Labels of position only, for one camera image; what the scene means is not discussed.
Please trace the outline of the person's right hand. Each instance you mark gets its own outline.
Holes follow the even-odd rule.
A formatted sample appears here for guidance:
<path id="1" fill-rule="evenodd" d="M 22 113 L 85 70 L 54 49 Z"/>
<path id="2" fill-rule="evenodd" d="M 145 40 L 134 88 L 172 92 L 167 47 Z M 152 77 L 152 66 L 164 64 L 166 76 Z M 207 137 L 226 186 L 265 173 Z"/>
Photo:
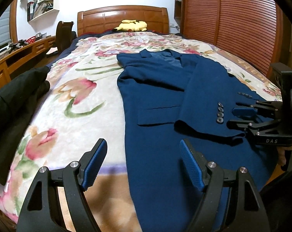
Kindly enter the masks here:
<path id="1" fill-rule="evenodd" d="M 292 151 L 291 147 L 278 147 L 278 164 L 284 166 L 287 162 L 287 151 Z"/>

